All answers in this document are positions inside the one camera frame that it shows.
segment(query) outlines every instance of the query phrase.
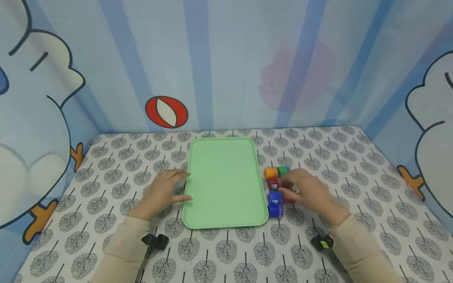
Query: plastic tray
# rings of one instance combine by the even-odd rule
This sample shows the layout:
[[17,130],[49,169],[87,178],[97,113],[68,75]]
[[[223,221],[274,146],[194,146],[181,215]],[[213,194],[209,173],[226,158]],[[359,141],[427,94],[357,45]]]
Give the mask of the plastic tray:
[[204,138],[190,144],[183,222],[190,229],[260,226],[269,218],[250,138]]

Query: patterned tablecloth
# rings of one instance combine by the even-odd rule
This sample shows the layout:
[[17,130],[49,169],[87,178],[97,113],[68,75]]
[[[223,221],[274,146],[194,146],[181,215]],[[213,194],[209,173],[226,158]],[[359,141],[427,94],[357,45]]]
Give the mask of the patterned tablecloth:
[[[88,282],[116,227],[157,173],[186,168],[196,138],[248,136],[260,170],[305,168],[325,182],[376,237],[407,282],[453,281],[453,240],[395,168],[358,127],[234,130],[95,137],[50,222],[15,282]],[[184,193],[179,184],[175,194]],[[167,207],[150,231],[165,234],[165,251],[149,249],[137,282],[349,282],[331,250],[309,240],[327,223],[299,204],[261,227],[190,230],[182,205]]]

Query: black wrist sensor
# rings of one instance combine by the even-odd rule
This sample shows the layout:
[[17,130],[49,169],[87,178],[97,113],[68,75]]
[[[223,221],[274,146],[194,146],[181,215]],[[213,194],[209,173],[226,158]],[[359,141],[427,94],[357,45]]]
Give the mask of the black wrist sensor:
[[329,235],[324,237],[317,235],[310,241],[310,243],[317,251],[331,249],[333,247],[333,239]]
[[156,237],[150,233],[142,238],[142,242],[155,249],[164,250],[169,243],[169,238],[163,234]]

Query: left hand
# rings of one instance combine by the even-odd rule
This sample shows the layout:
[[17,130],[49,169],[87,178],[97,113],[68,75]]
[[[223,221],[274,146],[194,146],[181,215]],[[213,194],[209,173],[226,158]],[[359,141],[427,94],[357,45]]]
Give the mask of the left hand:
[[143,198],[127,215],[150,221],[154,215],[172,203],[191,201],[191,196],[173,195],[173,189],[176,184],[189,176],[190,173],[182,169],[165,170],[157,174]]

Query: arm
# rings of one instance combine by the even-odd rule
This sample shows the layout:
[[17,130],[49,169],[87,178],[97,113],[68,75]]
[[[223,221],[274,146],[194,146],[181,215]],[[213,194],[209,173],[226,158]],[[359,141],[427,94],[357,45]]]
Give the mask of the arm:
[[333,251],[354,282],[401,283],[373,236],[353,215],[329,231]]
[[149,233],[149,221],[171,203],[190,201],[190,196],[174,196],[174,186],[190,176],[175,169],[159,173],[140,202],[118,226],[90,283],[132,283],[145,258],[148,246],[141,239]]
[[116,229],[90,283],[134,282],[148,248],[141,238],[149,233],[149,221],[126,216]]
[[366,228],[354,219],[349,210],[337,202],[328,188],[305,170],[292,170],[282,177],[283,183],[293,183],[297,194],[279,188],[286,197],[324,217],[333,239],[333,251],[356,283],[400,283],[396,271],[381,254],[378,244]]

